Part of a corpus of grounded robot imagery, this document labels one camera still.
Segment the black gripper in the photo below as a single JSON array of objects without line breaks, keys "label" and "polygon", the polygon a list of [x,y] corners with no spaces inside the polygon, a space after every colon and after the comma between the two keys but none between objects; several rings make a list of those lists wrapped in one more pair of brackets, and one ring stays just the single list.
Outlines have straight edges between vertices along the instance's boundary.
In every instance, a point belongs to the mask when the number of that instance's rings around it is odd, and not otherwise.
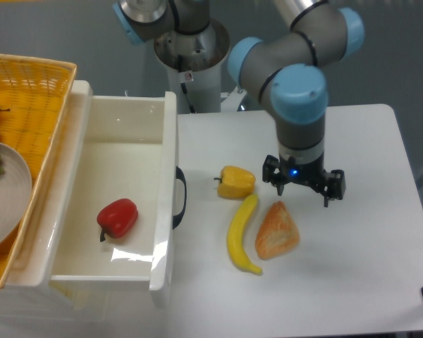
[{"label": "black gripper", "polygon": [[324,198],[324,208],[329,207],[329,202],[342,200],[346,190],[345,172],[343,170],[324,169],[324,155],[316,160],[297,164],[295,160],[280,161],[267,155],[262,165],[262,180],[276,188],[279,196],[283,195],[286,184],[293,183],[310,187]]}]

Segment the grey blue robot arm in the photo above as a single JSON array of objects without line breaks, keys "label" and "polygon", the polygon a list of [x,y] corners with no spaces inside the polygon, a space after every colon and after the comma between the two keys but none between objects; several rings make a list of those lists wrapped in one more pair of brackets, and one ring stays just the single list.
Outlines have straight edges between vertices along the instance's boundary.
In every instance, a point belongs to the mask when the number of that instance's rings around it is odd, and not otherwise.
[{"label": "grey blue robot arm", "polygon": [[325,201],[345,193],[342,170],[324,169],[325,112],[321,69],[357,52],[364,24],[350,8],[327,1],[277,1],[289,33],[272,43],[256,37],[231,45],[208,1],[117,1],[114,13],[133,44],[152,42],[177,96],[179,113],[221,107],[221,66],[274,119],[278,156],[267,156],[262,179],[278,193],[299,184]]}]

